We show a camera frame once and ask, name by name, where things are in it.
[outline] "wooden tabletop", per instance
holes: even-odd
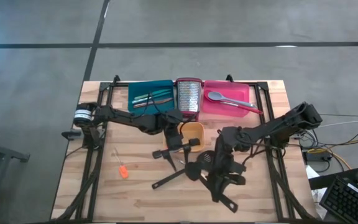
[[[267,81],[275,117],[290,109],[284,82]],[[80,103],[94,102],[98,97],[100,82],[84,82]],[[112,106],[127,109],[127,87],[114,89]],[[250,102],[256,104],[254,90],[250,90]],[[213,150],[218,136],[216,130],[225,126],[254,127],[260,124],[257,114],[249,113],[243,118],[200,113],[206,138],[205,150]],[[164,159],[153,159],[152,152],[162,149],[162,134],[149,136],[136,128],[109,123],[106,133],[103,163],[94,211],[94,222],[252,222],[276,221],[272,187],[265,154],[259,154],[247,161],[247,171],[243,173],[246,185],[229,185],[224,193],[235,201],[239,209],[232,213],[222,203],[211,200],[210,192],[200,181],[193,182],[186,175],[152,190],[151,185],[172,174],[173,169]],[[82,140],[74,140],[67,153],[81,146]],[[114,156],[113,147],[126,164],[129,178],[121,179],[119,163]],[[317,216],[310,192],[299,147],[286,148],[284,157],[290,189],[309,213]],[[248,152],[235,152],[237,162],[249,155]],[[86,149],[81,149],[68,157],[63,165],[52,218],[58,217],[69,206],[81,185],[85,164]],[[175,158],[183,159],[183,154],[173,155],[175,165],[183,165]],[[85,200],[84,214],[87,213],[89,194]],[[284,214],[287,214],[282,192],[280,197]]]

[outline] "gray floor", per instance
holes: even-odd
[[[0,44],[92,43],[103,0],[0,0]],[[358,0],[116,0],[101,42],[358,41]],[[0,49],[0,145],[12,162],[0,223],[48,220],[90,49]],[[283,79],[292,106],[358,115],[358,47],[99,49],[91,80]],[[358,117],[323,116],[324,124]],[[343,142],[358,123],[319,128]],[[334,150],[358,167],[358,144]],[[314,163],[316,169],[326,164]],[[339,171],[336,162],[325,172]]]

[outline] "screwdriver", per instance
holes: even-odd
[[[121,160],[118,158],[118,152],[117,152],[117,149],[115,147],[114,147],[114,155],[116,155],[116,158],[118,159],[118,162],[120,163],[120,165],[119,165],[119,173],[120,173],[121,177],[123,179],[128,178],[128,170],[125,167],[124,163],[121,162]]]

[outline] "pink tray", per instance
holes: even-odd
[[[205,80],[203,104],[201,106],[204,113],[236,117],[243,117],[249,113],[249,111],[235,106],[210,101],[207,95],[211,91],[218,91],[227,98],[249,102],[249,85],[229,81]]]

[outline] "teal tray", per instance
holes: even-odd
[[[167,111],[175,109],[175,98],[173,97],[173,82],[172,80],[159,80],[151,82],[135,82],[128,85],[128,111],[134,113],[135,115],[143,114],[144,107],[134,108],[132,101],[135,97],[148,94],[149,92],[154,92],[157,90],[170,90],[169,94],[158,96],[154,98],[154,101],[163,100],[167,98],[173,98],[173,100],[156,105],[160,111]],[[148,105],[146,112],[144,114],[157,114],[158,111],[155,109],[154,105]]]

